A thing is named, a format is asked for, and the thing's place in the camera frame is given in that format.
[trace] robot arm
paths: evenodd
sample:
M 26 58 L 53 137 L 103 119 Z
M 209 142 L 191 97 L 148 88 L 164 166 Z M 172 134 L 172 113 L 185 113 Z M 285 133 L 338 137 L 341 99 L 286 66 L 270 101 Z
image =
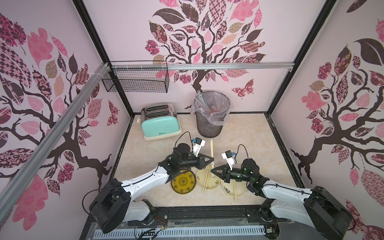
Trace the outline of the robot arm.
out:
M 231 163 L 231 155 L 226 151 L 223 158 Z M 249 191 L 266 198 L 259 214 L 267 222 L 276 218 L 291 219 L 315 228 L 329 240 L 343 239 L 350 225 L 347 210 L 326 189 L 319 186 L 305 189 L 277 183 L 260 175 L 259 166 L 253 159 L 245 159 L 241 168 L 226 164 L 211 172 L 224 182 L 229 183 L 231 179 L 249 182 Z
M 188 144 L 180 143 L 171 155 L 146 174 L 122 182 L 115 178 L 108 181 L 89 207 L 102 232 L 108 233 L 120 223 L 131 220 L 150 223 L 154 207 L 147 200 L 134 200 L 144 192 L 171 181 L 182 168 L 203 169 L 213 162 L 212 157 L 199 153 L 204 143 L 202 139 L 193 139 L 193 153 Z

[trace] toaster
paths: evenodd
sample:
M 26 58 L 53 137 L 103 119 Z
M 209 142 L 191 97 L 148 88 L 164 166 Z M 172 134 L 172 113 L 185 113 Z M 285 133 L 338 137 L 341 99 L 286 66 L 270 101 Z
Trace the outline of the toaster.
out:
M 175 106 L 171 103 L 160 103 L 141 110 L 141 129 L 145 140 L 172 137 L 182 132 Z

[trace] wall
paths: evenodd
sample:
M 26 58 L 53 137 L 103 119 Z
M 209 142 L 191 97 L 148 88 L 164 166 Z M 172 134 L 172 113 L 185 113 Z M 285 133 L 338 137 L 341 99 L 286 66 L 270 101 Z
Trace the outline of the wall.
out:
M 307 187 L 354 215 L 345 239 L 383 239 L 383 1 L 340 1 L 272 117 Z
M 69 0 L 12 1 L 0 13 L 2 190 L 101 60 Z M 118 95 L 96 87 L 2 224 L 0 239 L 78 239 L 87 218 L 82 197 L 107 180 L 128 121 Z
M 111 61 L 185 64 L 292 62 L 325 1 L 84 2 Z M 286 73 L 173 71 L 168 93 L 127 93 L 127 98 L 135 112 L 158 102 L 172 102 L 178 112 L 188 112 L 198 90 L 216 90 L 229 97 L 233 111 L 266 111 Z

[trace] trash can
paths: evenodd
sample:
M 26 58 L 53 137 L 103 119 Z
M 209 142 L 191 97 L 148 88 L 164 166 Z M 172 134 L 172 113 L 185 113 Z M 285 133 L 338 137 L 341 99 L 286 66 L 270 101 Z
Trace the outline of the trash can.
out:
M 203 137 L 217 137 L 229 112 L 229 98 L 215 91 L 198 92 L 194 99 L 192 113 L 196 112 L 197 130 Z

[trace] wire basket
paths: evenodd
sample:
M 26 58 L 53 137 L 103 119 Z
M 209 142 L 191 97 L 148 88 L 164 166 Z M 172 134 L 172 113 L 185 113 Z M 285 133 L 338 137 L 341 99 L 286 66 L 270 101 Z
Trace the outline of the wire basket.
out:
M 117 92 L 115 83 L 118 81 L 124 92 L 167 93 L 169 86 L 168 64 L 165 61 L 153 61 L 153 63 L 159 64 L 159 67 L 153 67 L 153 65 L 112 67 L 113 73 L 108 72 L 103 77 L 105 89 L 107 92 Z

